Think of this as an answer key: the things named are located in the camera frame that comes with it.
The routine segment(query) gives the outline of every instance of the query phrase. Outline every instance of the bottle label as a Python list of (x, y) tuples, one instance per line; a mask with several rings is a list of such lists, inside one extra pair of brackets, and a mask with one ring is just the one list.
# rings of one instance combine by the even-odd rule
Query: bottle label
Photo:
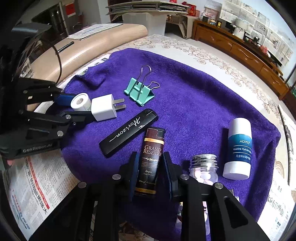
[(148, 194), (156, 194), (155, 184), (159, 161), (163, 152), (162, 140), (145, 138), (142, 153), (139, 160), (139, 173), (136, 183), (136, 191)]
[(227, 162), (244, 161), (251, 164), (252, 139), (244, 134), (236, 134), (228, 138)]

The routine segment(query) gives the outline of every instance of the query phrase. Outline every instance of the binder clip handle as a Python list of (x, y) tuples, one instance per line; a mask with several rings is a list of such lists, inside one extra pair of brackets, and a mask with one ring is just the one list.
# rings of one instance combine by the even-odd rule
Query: binder clip handle
[(159, 84), (158, 82), (151, 81), (150, 85), (151, 85), (152, 83), (154, 83), (154, 84), (157, 84), (157, 86), (153, 87), (151, 90), (153, 90), (153, 89), (157, 89), (157, 88), (159, 88), (159, 87), (160, 87), (160, 84)]
[(149, 68), (149, 72), (148, 72), (147, 74), (144, 75), (144, 79), (143, 79), (142, 85), (141, 85), (141, 87), (140, 87), (140, 91), (139, 91), (139, 94), (138, 94), (137, 100), (139, 100), (140, 93), (141, 93), (141, 91), (142, 91), (142, 89), (143, 89), (143, 87), (144, 87), (144, 81), (145, 81), (147, 75), (150, 74), (150, 73), (152, 72), (151, 67), (150, 67), (149, 65), (143, 65), (142, 68), (141, 68), (141, 73), (140, 73), (139, 77), (137, 78), (137, 81), (136, 81), (135, 84), (133, 85), (133, 88), (134, 88), (134, 86), (136, 85), (136, 83), (137, 83), (137, 84), (139, 83), (139, 79), (140, 79), (140, 77), (141, 77), (141, 75), (142, 75), (142, 73), (143, 73), (143, 68), (144, 68), (145, 66), (147, 66), (147, 67)]

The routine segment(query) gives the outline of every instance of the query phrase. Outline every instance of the white cap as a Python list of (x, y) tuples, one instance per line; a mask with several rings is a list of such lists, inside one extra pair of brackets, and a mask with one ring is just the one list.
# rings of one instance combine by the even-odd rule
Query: white cap
[(80, 93), (76, 95), (71, 101), (71, 108), (75, 111), (90, 111), (91, 100), (87, 93)]
[(251, 123), (245, 118), (233, 119), (229, 125), (228, 138), (236, 134), (245, 134), (252, 139)]
[(249, 178), (250, 171), (250, 163), (244, 161), (230, 161), (224, 165), (223, 177), (232, 180), (245, 180)]

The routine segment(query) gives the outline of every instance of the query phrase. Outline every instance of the blue label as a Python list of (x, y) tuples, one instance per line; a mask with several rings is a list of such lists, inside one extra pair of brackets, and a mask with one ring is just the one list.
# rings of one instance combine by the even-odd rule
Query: blue label
[(236, 134), (228, 138), (227, 161), (244, 161), (251, 164), (252, 139), (244, 134)]

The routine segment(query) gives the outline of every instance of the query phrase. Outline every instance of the brown bottle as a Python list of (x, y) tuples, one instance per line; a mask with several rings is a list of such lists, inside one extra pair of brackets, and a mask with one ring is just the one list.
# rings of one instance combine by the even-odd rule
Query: brown bottle
[(150, 127), (144, 138), (139, 159), (135, 194), (154, 196), (159, 162), (162, 160), (165, 129)]

